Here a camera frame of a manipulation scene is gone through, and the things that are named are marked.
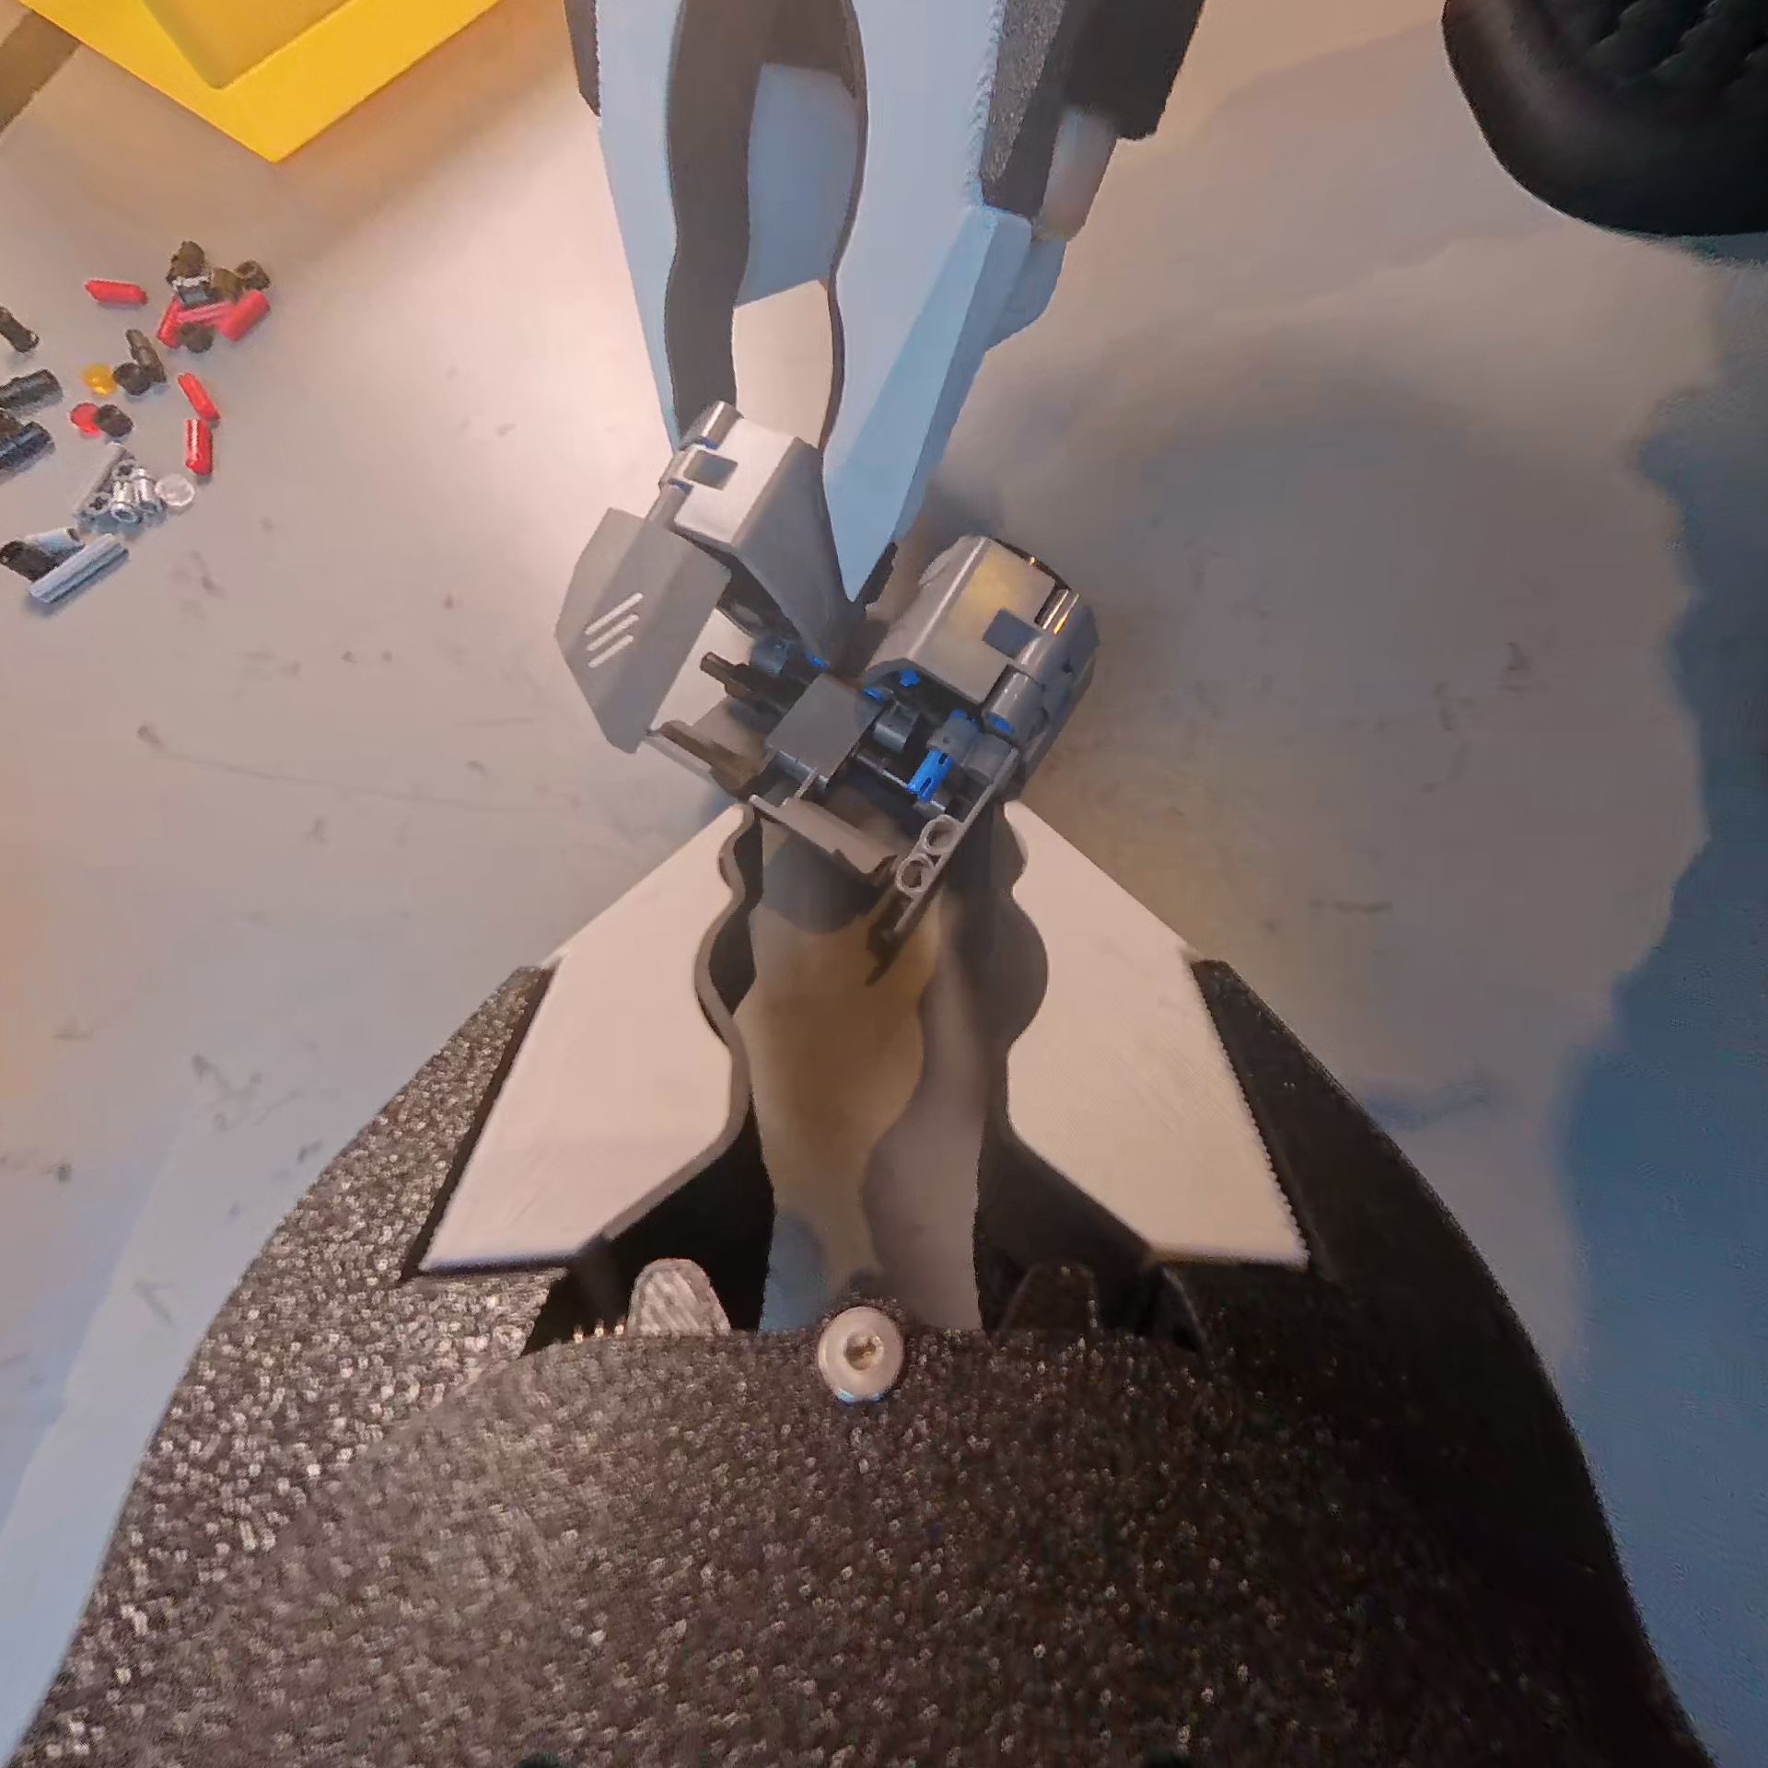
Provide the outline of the grey desk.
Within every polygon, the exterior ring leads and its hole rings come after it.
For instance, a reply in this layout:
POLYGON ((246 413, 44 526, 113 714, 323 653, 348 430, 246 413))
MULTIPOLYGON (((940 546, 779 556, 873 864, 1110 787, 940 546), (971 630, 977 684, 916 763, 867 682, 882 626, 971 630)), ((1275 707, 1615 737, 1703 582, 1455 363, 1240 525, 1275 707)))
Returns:
MULTIPOLYGON (((1039 812, 1235 965, 1457 1210, 1643 1610, 1765 1765, 1765 246, 1526 199, 1436 5, 1211 5, 928 518, 1097 599, 1039 812)), ((4 592, 4 1747, 303 1185, 708 814, 554 651, 666 456, 559 5, 271 166, 88 50, 4 129, 4 306, 261 260, 218 477, 4 592)))

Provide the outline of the person's right hand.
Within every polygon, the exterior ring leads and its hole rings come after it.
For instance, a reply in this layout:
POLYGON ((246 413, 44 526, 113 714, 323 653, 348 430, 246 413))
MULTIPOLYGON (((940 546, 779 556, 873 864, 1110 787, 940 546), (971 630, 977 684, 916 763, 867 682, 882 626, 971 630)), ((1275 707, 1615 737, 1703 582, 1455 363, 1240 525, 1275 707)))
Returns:
POLYGON ((1117 140, 1110 118, 1084 106, 1065 107, 1053 140, 1044 203, 1032 223, 1039 242, 1068 242, 1084 230, 1117 140))

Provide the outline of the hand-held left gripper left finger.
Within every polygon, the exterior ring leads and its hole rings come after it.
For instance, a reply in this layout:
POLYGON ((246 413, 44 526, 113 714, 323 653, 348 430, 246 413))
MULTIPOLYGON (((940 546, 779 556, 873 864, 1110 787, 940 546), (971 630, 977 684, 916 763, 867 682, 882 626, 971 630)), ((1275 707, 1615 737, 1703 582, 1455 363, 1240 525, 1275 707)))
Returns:
POLYGON ((727 811, 545 966, 434 1209, 421 1275, 565 1269, 588 1322, 692 1262, 728 1322, 766 1290, 766 1164, 738 1007, 762 832, 727 811))

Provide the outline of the black mesh chair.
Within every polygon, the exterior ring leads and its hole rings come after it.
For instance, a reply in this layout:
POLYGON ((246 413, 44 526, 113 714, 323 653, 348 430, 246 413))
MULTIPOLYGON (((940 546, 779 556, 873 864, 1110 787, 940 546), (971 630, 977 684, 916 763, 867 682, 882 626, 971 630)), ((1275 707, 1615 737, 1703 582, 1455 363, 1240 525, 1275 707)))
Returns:
POLYGON ((1767 230, 1765 2, 1449 2, 1445 46, 1497 163, 1559 216, 1767 230))

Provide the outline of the pile of small brick parts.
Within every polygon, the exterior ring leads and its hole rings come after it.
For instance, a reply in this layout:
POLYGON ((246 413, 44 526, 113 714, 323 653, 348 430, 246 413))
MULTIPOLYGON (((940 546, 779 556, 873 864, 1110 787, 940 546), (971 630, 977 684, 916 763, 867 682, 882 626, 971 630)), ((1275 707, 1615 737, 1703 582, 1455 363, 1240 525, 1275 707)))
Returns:
POLYGON ((91 303, 124 323, 120 357, 69 379, 34 361, 38 331, 4 309, 4 484, 48 463, 63 441, 82 448, 69 515, 29 533, 4 526, 4 590, 19 590, 32 612, 57 612, 117 578, 139 542, 196 506, 225 419, 200 361, 255 333, 271 289, 260 260, 225 262, 192 239, 168 256, 156 317, 146 284, 88 279, 91 303))

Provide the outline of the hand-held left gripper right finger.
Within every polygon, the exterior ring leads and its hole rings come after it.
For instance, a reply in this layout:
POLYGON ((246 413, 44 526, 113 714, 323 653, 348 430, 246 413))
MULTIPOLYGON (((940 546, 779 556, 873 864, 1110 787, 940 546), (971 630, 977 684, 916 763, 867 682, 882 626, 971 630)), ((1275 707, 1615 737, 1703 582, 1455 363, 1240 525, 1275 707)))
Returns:
POLYGON ((1022 805, 987 860, 986 1317, 1047 1267, 1089 1273, 1099 1322, 1132 1334, 1166 1267, 1305 1269, 1192 945, 1022 805))

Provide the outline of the grey brick wheel assembly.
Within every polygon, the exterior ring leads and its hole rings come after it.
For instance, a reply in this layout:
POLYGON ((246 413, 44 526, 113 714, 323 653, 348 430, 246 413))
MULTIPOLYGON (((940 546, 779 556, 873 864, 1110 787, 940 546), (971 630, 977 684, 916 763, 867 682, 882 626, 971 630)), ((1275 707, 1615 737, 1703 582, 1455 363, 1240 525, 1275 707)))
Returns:
POLYGON ((1097 651, 1092 607, 1047 565, 963 538, 923 572, 860 680, 882 703, 872 734, 886 737, 889 716, 905 723, 894 749, 908 790, 930 742, 954 749, 961 766, 928 805, 984 787, 1010 795, 1084 699, 1097 651))

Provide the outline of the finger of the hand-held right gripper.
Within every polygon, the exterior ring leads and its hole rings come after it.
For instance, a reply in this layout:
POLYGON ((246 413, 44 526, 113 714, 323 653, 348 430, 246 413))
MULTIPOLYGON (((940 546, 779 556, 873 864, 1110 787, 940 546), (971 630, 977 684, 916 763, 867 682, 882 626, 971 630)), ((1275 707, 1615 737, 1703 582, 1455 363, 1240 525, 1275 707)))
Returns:
POLYGON ((849 600, 914 525, 1032 258, 1032 216, 984 191, 1002 50, 1061 13, 853 2, 864 154, 831 275, 839 393, 825 501, 849 600))
POLYGON ((675 447, 738 399, 745 271, 745 5, 598 6, 603 154, 675 447))

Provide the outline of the yellow plastic bin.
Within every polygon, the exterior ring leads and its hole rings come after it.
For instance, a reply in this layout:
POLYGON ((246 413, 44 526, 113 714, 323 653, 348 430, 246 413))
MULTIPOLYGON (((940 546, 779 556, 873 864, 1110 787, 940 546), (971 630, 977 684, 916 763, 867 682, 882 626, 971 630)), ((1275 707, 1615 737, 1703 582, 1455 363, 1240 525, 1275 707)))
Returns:
POLYGON ((266 163, 284 163, 490 2, 28 2, 266 163))

